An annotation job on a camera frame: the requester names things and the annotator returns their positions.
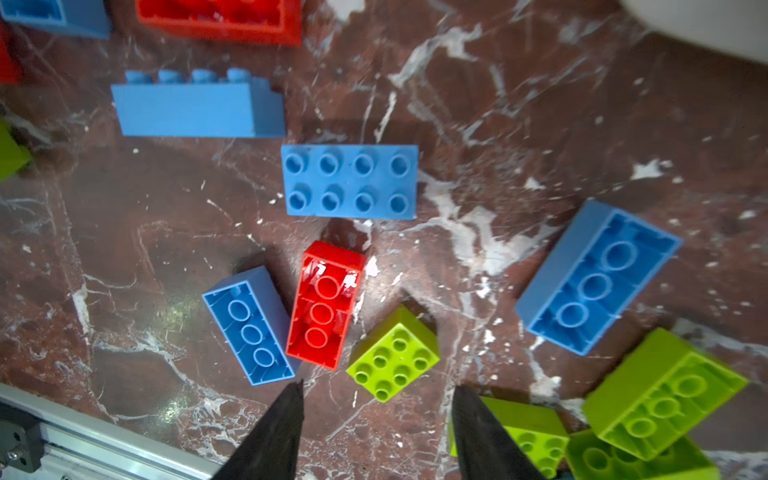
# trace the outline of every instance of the lime green brick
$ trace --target lime green brick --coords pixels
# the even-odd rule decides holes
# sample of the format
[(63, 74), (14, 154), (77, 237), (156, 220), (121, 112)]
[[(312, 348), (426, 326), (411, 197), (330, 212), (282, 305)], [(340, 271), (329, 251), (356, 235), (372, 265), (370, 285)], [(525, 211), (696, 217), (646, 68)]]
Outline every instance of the lime green brick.
[[(558, 414), (545, 407), (480, 397), (509, 436), (546, 478), (554, 478), (563, 459), (568, 433)], [(457, 456), (453, 422), (448, 424), (451, 455)]]
[(683, 436), (648, 462), (587, 430), (571, 435), (565, 451), (576, 480), (720, 480), (720, 471)]
[(29, 150), (16, 144), (11, 136), (11, 128), (0, 120), (0, 180), (13, 175), (30, 160)]
[(600, 439), (651, 460), (746, 384), (722, 362), (656, 329), (587, 397), (584, 414)]
[(386, 402), (439, 361), (435, 334), (401, 305), (355, 348), (346, 372)]

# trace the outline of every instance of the upside-down blue brick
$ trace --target upside-down blue brick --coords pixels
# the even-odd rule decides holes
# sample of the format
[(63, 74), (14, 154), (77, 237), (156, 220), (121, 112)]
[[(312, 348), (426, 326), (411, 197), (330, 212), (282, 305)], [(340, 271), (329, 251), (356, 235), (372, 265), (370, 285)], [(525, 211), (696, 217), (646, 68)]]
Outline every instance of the upside-down blue brick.
[(415, 145), (283, 145), (289, 215), (413, 220)]
[(292, 379), (301, 360), (286, 356), (290, 316), (266, 267), (238, 273), (203, 294), (251, 385)]
[(530, 332), (586, 355), (681, 244), (624, 210), (590, 200), (515, 312)]
[(0, 0), (0, 14), (7, 22), (61, 35), (106, 40), (112, 30), (104, 0)]
[(158, 82), (127, 71), (126, 84), (112, 85), (123, 135), (129, 137), (285, 137), (283, 96), (265, 78), (239, 68), (219, 79), (194, 70), (189, 82), (160, 70)]

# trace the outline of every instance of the toy brick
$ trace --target toy brick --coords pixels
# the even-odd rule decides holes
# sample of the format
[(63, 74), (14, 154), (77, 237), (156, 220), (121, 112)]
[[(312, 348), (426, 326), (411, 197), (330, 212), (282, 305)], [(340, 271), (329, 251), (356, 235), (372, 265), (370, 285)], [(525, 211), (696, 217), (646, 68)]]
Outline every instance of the toy brick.
[(7, 22), (78, 37), (109, 38), (112, 25), (104, 0), (0, 0)]
[(682, 240), (590, 200), (515, 306), (525, 327), (586, 355)]
[(286, 353), (335, 370), (366, 258), (315, 242), (304, 252)]
[(289, 215), (413, 220), (415, 145), (283, 145)]
[(301, 362), (283, 351), (290, 318), (266, 267), (222, 280), (203, 300), (251, 385), (296, 376)]
[(584, 402), (595, 435), (650, 460), (747, 380), (664, 329), (654, 330)]
[[(488, 397), (480, 399), (541, 474), (546, 478), (554, 478), (568, 444), (568, 433), (558, 414), (540, 406)], [(448, 438), (451, 442), (451, 455), (457, 456), (452, 422), (448, 425)]]
[(0, 119), (0, 180), (10, 177), (30, 162), (26, 147), (20, 147), (11, 136), (11, 128)]
[(576, 480), (720, 480), (717, 467), (686, 436), (643, 461), (586, 430), (571, 435), (565, 458)]
[(301, 45), (301, 0), (137, 0), (136, 11), (181, 37)]
[(123, 135), (133, 137), (285, 137), (283, 96), (265, 78), (239, 68), (219, 79), (194, 70), (189, 83), (161, 70), (158, 83), (139, 71), (112, 85)]
[(17, 85), (22, 79), (22, 69), (8, 51), (10, 41), (11, 32), (0, 23), (0, 83)]
[(439, 361), (437, 336), (401, 305), (355, 348), (346, 372), (386, 402)]

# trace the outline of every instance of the metal frame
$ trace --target metal frame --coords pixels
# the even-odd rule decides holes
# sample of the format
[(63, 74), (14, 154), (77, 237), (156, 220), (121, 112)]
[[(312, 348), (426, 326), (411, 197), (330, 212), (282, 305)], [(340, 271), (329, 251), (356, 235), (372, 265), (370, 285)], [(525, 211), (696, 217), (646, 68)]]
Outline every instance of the metal frame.
[[(208, 480), (221, 465), (0, 383), (0, 403), (40, 420), (45, 444), (32, 478)], [(8, 468), (3, 480), (30, 478)]]

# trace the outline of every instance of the green toy brick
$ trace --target green toy brick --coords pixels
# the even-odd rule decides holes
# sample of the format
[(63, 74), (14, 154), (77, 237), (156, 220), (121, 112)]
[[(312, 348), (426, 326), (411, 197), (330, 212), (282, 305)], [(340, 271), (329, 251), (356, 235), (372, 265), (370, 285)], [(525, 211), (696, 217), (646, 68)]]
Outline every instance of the green toy brick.
[(439, 361), (435, 334), (401, 305), (357, 346), (346, 372), (386, 402)]
[(644, 462), (586, 430), (571, 435), (565, 451), (576, 480), (720, 480), (720, 471), (683, 436)]
[[(546, 478), (554, 478), (563, 459), (568, 433), (554, 410), (480, 397), (509, 436)], [(451, 455), (457, 456), (453, 422), (448, 424)]]
[(32, 159), (29, 150), (19, 147), (11, 136), (11, 128), (0, 120), (0, 180), (5, 180)]
[(584, 403), (602, 440), (651, 460), (747, 384), (664, 329), (653, 331)]

